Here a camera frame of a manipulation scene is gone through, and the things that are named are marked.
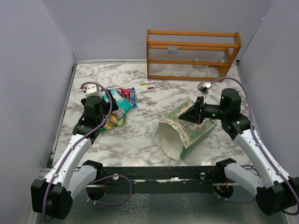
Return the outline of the green yellow snack packet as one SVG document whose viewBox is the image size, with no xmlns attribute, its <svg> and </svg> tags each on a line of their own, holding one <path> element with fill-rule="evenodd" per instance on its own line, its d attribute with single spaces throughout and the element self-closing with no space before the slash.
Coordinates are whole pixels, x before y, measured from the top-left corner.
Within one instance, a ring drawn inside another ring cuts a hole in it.
<svg viewBox="0 0 299 224">
<path fill-rule="evenodd" d="M 101 128 L 101 131 L 110 130 L 117 126 L 122 126 L 126 124 L 126 115 L 123 115 L 121 118 L 117 118 L 116 115 L 110 114 L 108 116 L 106 124 Z"/>
</svg>

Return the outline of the teal snack packet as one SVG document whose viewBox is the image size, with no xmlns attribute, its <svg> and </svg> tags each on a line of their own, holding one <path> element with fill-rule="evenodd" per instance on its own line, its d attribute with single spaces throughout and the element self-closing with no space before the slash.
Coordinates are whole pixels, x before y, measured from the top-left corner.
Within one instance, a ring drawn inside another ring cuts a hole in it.
<svg viewBox="0 0 299 224">
<path fill-rule="evenodd" d="M 118 106 L 118 109 L 116 110 L 115 105 L 113 105 L 111 114 L 113 114 L 117 118 L 121 118 L 132 108 L 132 105 L 126 98 L 120 95 L 120 91 L 115 89 L 110 89 L 109 91 L 112 95 L 112 99 Z"/>
</svg>

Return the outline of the red snack packet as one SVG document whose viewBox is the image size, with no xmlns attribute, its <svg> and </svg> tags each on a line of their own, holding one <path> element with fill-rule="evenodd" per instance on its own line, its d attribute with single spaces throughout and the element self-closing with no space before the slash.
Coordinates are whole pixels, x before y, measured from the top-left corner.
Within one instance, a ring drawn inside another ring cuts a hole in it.
<svg viewBox="0 0 299 224">
<path fill-rule="evenodd" d="M 130 96 L 130 91 L 131 89 L 130 88 L 119 88 L 120 90 L 120 95 L 124 98 L 126 98 L 128 101 L 131 99 L 131 96 Z"/>
</svg>

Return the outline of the green paper bag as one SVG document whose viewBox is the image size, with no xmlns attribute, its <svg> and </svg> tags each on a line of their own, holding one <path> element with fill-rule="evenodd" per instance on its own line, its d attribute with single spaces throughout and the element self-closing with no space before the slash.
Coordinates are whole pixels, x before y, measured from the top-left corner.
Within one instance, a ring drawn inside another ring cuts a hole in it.
<svg viewBox="0 0 299 224">
<path fill-rule="evenodd" d="M 201 144 L 215 130 L 219 122 L 207 119 L 198 125 L 180 120 L 178 117 L 193 104 L 194 102 L 190 98 L 186 98 L 160 119 L 154 140 L 157 143 L 158 152 L 163 152 L 169 159 L 184 161 L 190 157 L 195 161 L 186 162 L 188 165 L 211 166 L 211 162 L 199 161 L 192 153 L 201 148 Z"/>
</svg>

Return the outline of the blue m&m snack packet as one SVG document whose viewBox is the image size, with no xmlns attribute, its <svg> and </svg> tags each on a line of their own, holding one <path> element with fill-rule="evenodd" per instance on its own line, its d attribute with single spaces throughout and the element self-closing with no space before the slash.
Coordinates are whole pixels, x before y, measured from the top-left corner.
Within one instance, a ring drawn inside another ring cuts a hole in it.
<svg viewBox="0 0 299 224">
<path fill-rule="evenodd" d="M 137 106 L 137 100 L 136 100 L 135 88 L 134 87 L 132 87 L 129 90 L 129 102 L 132 105 L 132 107 L 136 107 Z"/>
</svg>

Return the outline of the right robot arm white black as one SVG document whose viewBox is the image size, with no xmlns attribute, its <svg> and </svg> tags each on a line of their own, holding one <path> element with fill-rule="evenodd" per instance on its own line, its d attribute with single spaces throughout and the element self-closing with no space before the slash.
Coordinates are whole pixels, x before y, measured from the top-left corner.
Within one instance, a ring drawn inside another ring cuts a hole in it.
<svg viewBox="0 0 299 224">
<path fill-rule="evenodd" d="M 241 114 L 241 97 L 237 90 L 224 89 L 219 105 L 207 104 L 204 97 L 197 97 L 178 118 L 198 125 L 204 119 L 220 120 L 222 129 L 242 148 L 259 173 L 256 176 L 229 158 L 216 163 L 217 181 L 232 180 L 242 186 L 268 216 L 277 212 L 286 214 L 286 209 L 299 204 L 299 179 L 291 177 L 257 138 L 251 121 Z"/>
</svg>

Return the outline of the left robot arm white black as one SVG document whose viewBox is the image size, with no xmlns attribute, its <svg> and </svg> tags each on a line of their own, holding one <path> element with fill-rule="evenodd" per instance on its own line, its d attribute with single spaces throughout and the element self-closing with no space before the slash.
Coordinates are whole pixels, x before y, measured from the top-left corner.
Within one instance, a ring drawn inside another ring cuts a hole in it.
<svg viewBox="0 0 299 224">
<path fill-rule="evenodd" d="M 31 185 L 33 211 L 41 213 L 45 222 L 53 218 L 65 219 L 79 192 L 89 182 L 98 184 L 103 180 L 103 172 L 91 163 L 79 171 L 75 169 L 98 137 L 109 114 L 118 110 L 112 94 L 108 92 L 106 96 L 108 100 L 98 95 L 81 100 L 84 112 L 73 129 L 66 150 L 52 170 L 42 180 L 36 179 Z"/>
</svg>

